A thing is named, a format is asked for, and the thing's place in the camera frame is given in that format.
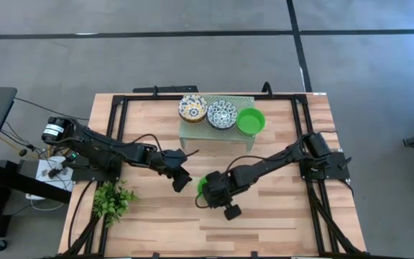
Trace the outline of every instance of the patterned ceramic bowl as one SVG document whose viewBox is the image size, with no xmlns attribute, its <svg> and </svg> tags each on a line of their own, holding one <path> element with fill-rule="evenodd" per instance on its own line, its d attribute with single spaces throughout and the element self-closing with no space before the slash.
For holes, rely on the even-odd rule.
<svg viewBox="0 0 414 259">
<path fill-rule="evenodd" d="M 237 110 L 229 101 L 216 101 L 209 106 L 207 120 L 218 130 L 227 130 L 236 123 Z"/>
<path fill-rule="evenodd" d="M 207 101 L 202 96 L 188 94 L 178 104 L 178 114 L 187 122 L 200 122 L 206 117 L 207 106 Z"/>
</svg>

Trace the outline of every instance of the desk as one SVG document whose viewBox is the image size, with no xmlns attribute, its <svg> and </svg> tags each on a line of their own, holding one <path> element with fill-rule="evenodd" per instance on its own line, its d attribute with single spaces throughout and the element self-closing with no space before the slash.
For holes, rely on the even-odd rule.
<svg viewBox="0 0 414 259">
<path fill-rule="evenodd" d="M 97 94 L 89 127 L 106 134 L 112 94 Z M 328 98 L 325 94 L 308 94 L 308 105 L 315 131 L 334 130 Z M 178 101 L 131 101 L 127 109 L 124 142 L 145 133 L 158 136 L 164 149 L 180 147 Z M 269 156 L 296 140 L 295 123 L 289 101 L 256 101 L 267 119 L 263 132 L 257 135 L 251 155 Z M 116 114 L 113 137 L 119 124 Z M 301 123 L 305 129 L 303 113 Z M 336 133 L 323 133 L 331 148 L 339 148 Z M 144 142 L 154 144 L 151 139 Z M 232 142 L 191 141 L 186 152 L 201 151 L 183 166 L 193 177 L 181 193 L 175 193 L 171 181 L 143 168 L 124 165 L 121 178 L 128 181 L 140 200 L 130 204 L 130 212 L 121 223 L 109 229 L 105 256 L 260 256 L 317 255 L 316 240 L 305 183 L 298 165 L 289 165 L 261 178 L 250 190 L 234 197 L 242 215 L 230 222 L 223 209 L 197 209 L 194 197 L 199 179 L 212 171 L 223 171 L 237 156 L 244 155 L 245 144 Z M 240 160 L 236 165 L 255 163 Z M 87 183 L 73 189 L 59 253 L 68 249 L 68 228 L 79 196 Z M 96 183 L 87 190 L 73 224 L 72 240 L 87 225 Z M 364 241 L 350 190 L 339 181 L 326 181 L 333 219 L 359 249 Z M 330 250 L 328 233 L 321 219 L 326 250 Z M 96 228 L 93 249 L 98 249 L 100 227 Z"/>
</svg>

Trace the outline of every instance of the green plant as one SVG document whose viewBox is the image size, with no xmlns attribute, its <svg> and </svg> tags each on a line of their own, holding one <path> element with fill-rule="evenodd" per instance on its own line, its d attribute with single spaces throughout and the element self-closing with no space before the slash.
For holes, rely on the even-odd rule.
<svg viewBox="0 0 414 259">
<path fill-rule="evenodd" d="M 129 201 L 135 201 L 138 197 L 134 191 L 124 188 L 125 181 L 120 181 L 114 186 L 111 182 L 105 182 L 95 192 L 93 210 L 98 217 L 108 215 L 106 227 L 110 227 L 122 214 L 129 210 Z"/>
</svg>

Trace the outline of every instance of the floor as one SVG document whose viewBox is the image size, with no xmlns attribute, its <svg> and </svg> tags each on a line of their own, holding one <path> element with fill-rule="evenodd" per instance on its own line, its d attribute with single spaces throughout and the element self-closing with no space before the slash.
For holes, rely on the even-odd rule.
<svg viewBox="0 0 414 259">
<path fill-rule="evenodd" d="M 0 86 L 87 117 L 93 96 L 136 87 L 327 92 L 368 250 L 414 258 L 414 35 L 305 35 L 313 30 L 414 29 L 414 1 L 293 1 L 310 83 L 292 35 L 0 40 Z M 186 30 L 291 30 L 284 0 L 0 0 L 0 35 Z M 8 122 L 41 145 L 50 115 L 16 102 Z M 0 159 L 18 160 L 0 142 Z M 13 194 L 7 213 L 27 201 Z M 46 201 L 46 207 L 56 206 Z M 0 258 L 54 255 L 66 206 L 14 217 Z"/>
</svg>

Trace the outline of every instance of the black floor stripe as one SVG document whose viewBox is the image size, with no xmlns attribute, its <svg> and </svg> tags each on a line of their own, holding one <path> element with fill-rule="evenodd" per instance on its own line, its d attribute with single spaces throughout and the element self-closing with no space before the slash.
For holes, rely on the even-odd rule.
<svg viewBox="0 0 414 259">
<path fill-rule="evenodd" d="M 292 22 L 293 39 L 295 40 L 296 53 L 298 56 L 298 63 L 300 64 L 301 73 L 303 74 L 303 87 L 306 92 L 312 92 L 311 80 L 309 79 L 308 65 L 306 63 L 303 44 L 301 42 L 300 30 L 298 29 L 298 21 L 296 19 L 295 7 L 292 0 L 287 0 L 288 14 Z"/>
<path fill-rule="evenodd" d="M 302 30 L 300 35 L 414 35 L 414 29 Z"/>
<path fill-rule="evenodd" d="M 279 36 L 279 35 L 292 35 L 292 34 L 293 33 L 290 30 L 111 32 L 111 33 L 0 35 L 0 40 L 103 39 L 103 38 L 145 38 L 145 37 Z"/>
</svg>

